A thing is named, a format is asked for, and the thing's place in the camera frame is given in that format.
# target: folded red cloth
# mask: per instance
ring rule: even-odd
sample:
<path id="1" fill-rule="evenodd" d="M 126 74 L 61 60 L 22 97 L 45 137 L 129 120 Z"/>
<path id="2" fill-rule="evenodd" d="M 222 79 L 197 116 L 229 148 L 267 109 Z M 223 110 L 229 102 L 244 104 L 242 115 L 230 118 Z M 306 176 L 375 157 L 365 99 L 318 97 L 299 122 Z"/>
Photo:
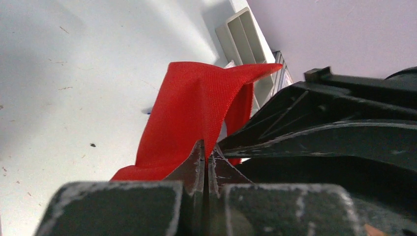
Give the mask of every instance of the folded red cloth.
<path id="1" fill-rule="evenodd" d="M 248 64 L 228 69 L 198 62 L 173 62 L 161 85 L 143 132 L 134 166 L 120 169 L 112 180 L 162 180 L 203 139 L 206 158 L 223 121 L 227 134 L 250 118 L 253 82 L 282 67 Z M 234 165 L 240 159 L 229 159 Z"/>

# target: white tabletop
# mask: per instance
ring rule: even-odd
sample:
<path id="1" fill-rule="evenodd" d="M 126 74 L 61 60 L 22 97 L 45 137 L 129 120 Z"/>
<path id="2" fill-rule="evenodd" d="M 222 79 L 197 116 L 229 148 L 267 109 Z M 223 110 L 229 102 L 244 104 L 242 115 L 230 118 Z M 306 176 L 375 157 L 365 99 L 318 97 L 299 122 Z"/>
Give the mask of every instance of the white tabletop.
<path id="1" fill-rule="evenodd" d="M 0 5 L 1 225 L 4 236 L 29 236 L 60 186 L 134 164 L 168 63 L 225 66 L 214 28 L 247 2 Z"/>

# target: white table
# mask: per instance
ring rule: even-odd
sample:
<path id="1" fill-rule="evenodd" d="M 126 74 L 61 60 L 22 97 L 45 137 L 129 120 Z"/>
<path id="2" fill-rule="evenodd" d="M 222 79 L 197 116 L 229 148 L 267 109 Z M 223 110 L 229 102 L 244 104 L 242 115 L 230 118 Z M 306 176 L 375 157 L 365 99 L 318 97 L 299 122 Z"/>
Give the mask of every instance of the white table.
<path id="1" fill-rule="evenodd" d="M 4 236 L 29 236 L 60 186 L 134 164 L 168 63 L 225 66 L 214 28 L 247 2 L 0 5 L 0 217 Z"/>

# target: red fabric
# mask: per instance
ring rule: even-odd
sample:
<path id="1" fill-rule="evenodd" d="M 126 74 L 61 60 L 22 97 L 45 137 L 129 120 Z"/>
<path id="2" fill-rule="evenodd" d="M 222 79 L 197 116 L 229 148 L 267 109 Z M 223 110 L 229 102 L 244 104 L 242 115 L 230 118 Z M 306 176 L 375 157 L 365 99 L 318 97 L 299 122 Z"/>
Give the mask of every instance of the red fabric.
<path id="1" fill-rule="evenodd" d="M 281 67 L 249 64 L 223 69 L 197 62 L 171 63 L 135 165 L 120 169 L 112 180 L 162 180 L 189 156 L 200 139 L 204 139 L 208 158 L 223 121 L 229 135 L 249 120 L 253 82 Z M 238 164 L 239 159 L 231 163 Z"/>

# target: gray wall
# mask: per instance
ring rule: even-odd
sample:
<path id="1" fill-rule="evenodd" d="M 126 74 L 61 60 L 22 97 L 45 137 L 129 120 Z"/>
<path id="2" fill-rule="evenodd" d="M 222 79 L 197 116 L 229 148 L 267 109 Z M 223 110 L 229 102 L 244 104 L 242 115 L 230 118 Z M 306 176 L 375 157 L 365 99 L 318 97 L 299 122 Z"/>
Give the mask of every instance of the gray wall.
<path id="1" fill-rule="evenodd" d="M 337 74 L 386 77 L 417 66 L 417 0 L 248 0 L 291 76 L 330 65 Z"/>

